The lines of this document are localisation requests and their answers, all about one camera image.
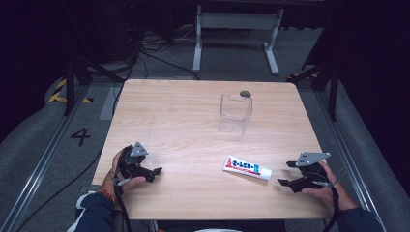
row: gray carpet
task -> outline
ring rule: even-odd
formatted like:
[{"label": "gray carpet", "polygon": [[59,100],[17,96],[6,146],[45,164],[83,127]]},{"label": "gray carpet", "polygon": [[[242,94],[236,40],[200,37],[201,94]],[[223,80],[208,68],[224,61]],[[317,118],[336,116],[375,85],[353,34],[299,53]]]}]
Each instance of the gray carpet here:
[{"label": "gray carpet", "polygon": [[[274,46],[280,71],[278,76],[271,75],[261,48],[265,38],[268,38],[267,33],[253,31],[247,36],[237,36],[225,31],[206,32],[203,36],[201,72],[197,75],[204,81],[283,82],[288,75],[302,72],[301,66],[320,32],[320,30],[309,29],[279,31]],[[194,36],[190,35],[188,38],[192,40]],[[152,55],[190,70],[193,50],[194,43],[186,41],[171,46],[165,51],[152,53]],[[144,54],[139,56],[140,60],[133,67],[131,78],[193,79],[190,72],[169,66]],[[113,62],[107,67],[116,65],[118,62]],[[47,93],[44,93],[46,101],[58,81],[59,76],[56,77],[56,83],[50,86]],[[308,85],[309,80],[298,84],[301,98],[322,150],[332,154],[328,160],[330,166],[335,173],[339,173],[345,168],[340,147],[330,126],[326,123],[328,115],[321,109],[318,95],[313,93]],[[115,84],[105,77],[95,77],[86,95],[94,101],[79,103],[36,193],[32,199],[29,199],[30,204],[27,209],[22,210],[23,215],[19,218],[19,223],[22,223],[59,188],[83,171],[98,154],[109,130],[112,105],[120,87],[120,84]],[[7,154],[2,156],[0,162],[2,176],[0,221],[2,223],[13,209],[25,183],[47,148],[48,142],[63,118],[64,110],[65,105],[62,102],[48,102],[45,108],[24,121],[1,143],[0,152]],[[383,155],[344,92],[342,85],[339,85],[337,96],[337,126],[343,134],[354,162],[359,167],[371,199],[387,231],[408,231],[410,228],[410,200],[384,161]],[[82,146],[79,146],[80,139],[71,138],[71,135],[83,128],[88,130],[87,134],[91,137],[85,139]],[[74,222],[74,205],[76,199],[82,194],[80,190],[91,184],[95,168],[96,163],[76,182],[37,212],[21,231],[67,230]],[[350,194],[360,202],[357,189],[349,175],[342,176],[341,181],[346,185]],[[148,230],[147,221],[133,221],[132,224],[135,231]],[[289,232],[321,231],[323,221],[288,220],[286,226]],[[337,231],[337,227],[335,226],[332,231]]]}]

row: black cable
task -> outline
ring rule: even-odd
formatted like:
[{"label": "black cable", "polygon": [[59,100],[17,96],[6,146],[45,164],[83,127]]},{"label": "black cable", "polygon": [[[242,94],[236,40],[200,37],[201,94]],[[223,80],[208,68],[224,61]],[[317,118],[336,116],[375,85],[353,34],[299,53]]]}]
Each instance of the black cable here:
[{"label": "black cable", "polygon": [[72,15],[70,14],[69,9],[67,8],[66,3],[64,3],[63,0],[60,0],[60,2],[61,2],[61,5],[62,5],[63,8],[64,8],[64,11],[65,11],[66,15],[69,17],[70,22],[71,22],[73,28],[75,29],[76,34],[79,36],[81,42],[83,43],[85,49],[87,50],[87,53],[90,55],[91,59],[94,60],[94,62],[98,63],[98,62],[97,62],[97,59],[93,56],[93,54],[91,53],[90,49],[88,48],[88,45],[87,45],[87,43],[86,43],[85,40],[84,40],[84,37],[83,37],[83,36],[81,35],[81,33],[79,32],[79,30],[78,30],[78,28],[77,28],[77,26],[76,26],[76,24],[75,24],[75,22],[74,22],[74,20],[73,20],[73,17],[72,17]]},{"label": "black cable", "polygon": [[94,159],[91,161],[90,164],[88,164],[88,166],[80,173],[78,174],[78,176],[76,176],[72,181],[68,182],[66,185],[64,185],[62,188],[60,188],[57,192],[55,192],[51,197],[49,197],[41,206],[39,206],[39,208],[37,208],[25,221],[23,221],[21,223],[21,225],[18,227],[18,229],[16,229],[15,232],[20,231],[25,224],[27,224],[27,222],[36,214],[38,213],[48,202],[50,202],[51,200],[53,200],[56,196],[58,196],[63,190],[65,190],[68,186],[72,185],[76,180],[78,180],[78,178],[80,178],[86,171],[88,171],[88,169],[90,169],[90,167],[96,162],[96,160],[100,157],[100,155],[102,154],[103,149],[101,149],[99,151],[99,153],[94,157]]},{"label": "black cable", "polygon": [[129,37],[130,37],[130,42],[132,44],[135,43],[135,31],[136,31],[136,23],[135,23],[135,4],[133,3],[133,1],[125,1],[122,0],[122,6],[124,9],[125,14],[127,15],[127,24],[128,24],[128,33],[129,33]]},{"label": "black cable", "polygon": [[130,218],[128,216],[128,212],[127,212],[127,208],[126,205],[124,204],[123,198],[121,198],[121,187],[118,186],[118,183],[114,183],[114,192],[115,192],[115,197],[117,198],[118,204],[120,205],[121,211],[123,213],[124,216],[124,220],[126,221],[126,225],[127,225],[127,230],[128,232],[132,232],[131,229],[131,223],[130,223]]},{"label": "black cable", "polygon": [[326,227],[326,226],[328,226],[328,224],[326,223],[326,220],[323,219],[323,227]]},{"label": "black cable", "polygon": [[234,35],[234,36],[246,37],[246,36],[250,35],[250,33],[253,30],[249,30],[249,29],[243,29],[243,30],[239,30],[239,29],[222,29],[221,31],[224,32],[224,33],[227,33],[227,34]]},{"label": "black cable", "polygon": [[[131,69],[132,66],[135,65],[135,63],[136,63],[136,59],[131,58],[131,61],[128,64],[126,64],[125,66],[114,69],[114,70],[109,70],[109,71],[112,72],[112,73],[120,73],[120,72],[123,72],[125,70]],[[98,71],[88,70],[88,72],[92,75],[104,75],[103,73],[98,72]]]},{"label": "black cable", "polygon": [[121,93],[123,92],[123,88],[124,88],[124,84],[121,86],[121,89],[118,92],[118,95],[115,97],[114,104],[112,105],[112,118],[114,118],[114,112],[117,106],[117,101],[118,101],[118,98],[120,98]]},{"label": "black cable", "polygon": [[331,187],[331,191],[332,191],[333,198],[334,198],[334,214],[332,216],[331,221],[325,227],[323,232],[328,232],[329,230],[331,230],[331,228],[334,226],[334,224],[337,220],[337,216],[338,216],[338,193],[337,193],[337,190],[335,189],[335,187]]},{"label": "black cable", "polygon": [[147,77],[148,77],[148,75],[150,75],[150,72],[148,71],[148,69],[147,69],[147,64],[145,63],[145,61],[141,58],[141,57],[139,57],[139,55],[137,55],[138,56],[138,59],[142,62],[142,64],[144,65],[144,69],[145,69],[145,72],[147,72],[146,74],[145,74],[145,76],[144,76],[144,79],[146,79]]},{"label": "black cable", "polygon": [[[173,43],[169,43],[167,40],[160,40],[160,36],[155,35],[155,34],[147,34],[144,36],[142,41],[145,41],[143,43],[143,47],[141,49],[144,49],[145,52],[150,52],[150,53],[156,53],[156,52],[163,52],[168,50],[170,47],[186,43],[187,41],[190,41],[190,39],[185,39],[192,31],[194,31],[195,28],[192,28],[186,32],[183,32],[182,36],[178,36],[177,38],[173,39]],[[148,48],[146,47],[147,45],[154,45],[156,44],[158,48]]]},{"label": "black cable", "polygon": [[164,61],[164,60],[162,60],[162,59],[160,59],[160,58],[157,58],[157,57],[155,57],[155,56],[153,56],[153,55],[151,55],[151,54],[148,54],[148,53],[146,53],[146,52],[144,52],[144,51],[141,51],[141,52],[142,52],[143,54],[149,56],[149,57],[152,57],[152,58],[158,60],[158,61],[164,62],[164,63],[167,64],[167,65],[170,65],[170,66],[173,66],[173,67],[175,67],[175,68],[178,68],[178,69],[187,71],[187,72],[191,73],[191,74],[195,77],[196,80],[200,80],[199,77],[198,77],[198,75],[196,75],[195,72],[193,72],[193,71],[191,71],[191,70],[189,70],[189,69],[186,69],[186,68],[184,68],[184,67],[171,64],[171,63],[169,63],[169,62],[167,62],[167,61]]},{"label": "black cable", "polygon": [[149,224],[147,224],[145,221],[141,221],[141,224],[143,225],[143,226],[145,226],[145,228],[148,230],[148,231],[150,231],[150,225]]},{"label": "black cable", "polygon": [[327,177],[325,177],[325,176],[323,176],[323,175],[321,175],[321,174],[319,174],[319,173],[316,173],[316,172],[304,171],[304,172],[302,172],[302,175],[303,175],[303,176],[306,176],[306,175],[318,176],[318,177],[320,177],[324,182],[326,182],[326,183],[331,183]]}]

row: toothpaste tube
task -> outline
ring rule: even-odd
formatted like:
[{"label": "toothpaste tube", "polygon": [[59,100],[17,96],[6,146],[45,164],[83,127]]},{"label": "toothpaste tube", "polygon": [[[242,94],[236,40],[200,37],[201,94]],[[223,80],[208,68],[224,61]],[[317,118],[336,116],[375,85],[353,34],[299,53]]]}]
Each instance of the toothpaste tube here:
[{"label": "toothpaste tube", "polygon": [[232,156],[226,157],[225,164],[223,165],[223,170],[241,173],[266,181],[269,181],[272,175],[272,170],[269,170],[268,168],[259,166],[258,164],[246,162]]}]

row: white table leg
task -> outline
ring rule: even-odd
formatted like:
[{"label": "white table leg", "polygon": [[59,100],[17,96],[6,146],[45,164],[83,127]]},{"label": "white table leg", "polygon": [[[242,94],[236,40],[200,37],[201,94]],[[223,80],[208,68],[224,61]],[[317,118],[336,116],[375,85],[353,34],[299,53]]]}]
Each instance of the white table leg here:
[{"label": "white table leg", "polygon": [[193,66],[192,70],[199,73],[201,70],[201,55],[202,55],[202,41],[201,41],[201,6],[198,6],[196,13],[196,45],[195,53],[193,54]]},{"label": "white table leg", "polygon": [[279,74],[279,69],[277,65],[277,61],[275,60],[274,52],[272,51],[275,43],[275,39],[277,38],[278,30],[280,27],[281,18],[283,15],[283,10],[279,10],[277,14],[277,18],[275,19],[274,25],[272,27],[272,35],[269,43],[264,43],[266,57],[268,58],[269,67],[271,68],[271,72],[274,75]]}]

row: wooden table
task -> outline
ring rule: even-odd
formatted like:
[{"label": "wooden table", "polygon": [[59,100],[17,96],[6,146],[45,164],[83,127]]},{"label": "wooden table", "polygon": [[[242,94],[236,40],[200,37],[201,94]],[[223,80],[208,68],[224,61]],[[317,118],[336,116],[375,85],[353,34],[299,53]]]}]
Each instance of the wooden table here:
[{"label": "wooden table", "polygon": [[[252,94],[245,134],[220,132],[220,97]],[[286,162],[320,152],[305,108],[291,83],[128,80],[93,180],[100,185],[112,158],[139,141],[142,166],[163,167],[154,183],[123,195],[135,219],[329,218],[321,201],[277,178],[297,179]],[[270,181],[222,171],[226,155],[273,170]]]}]

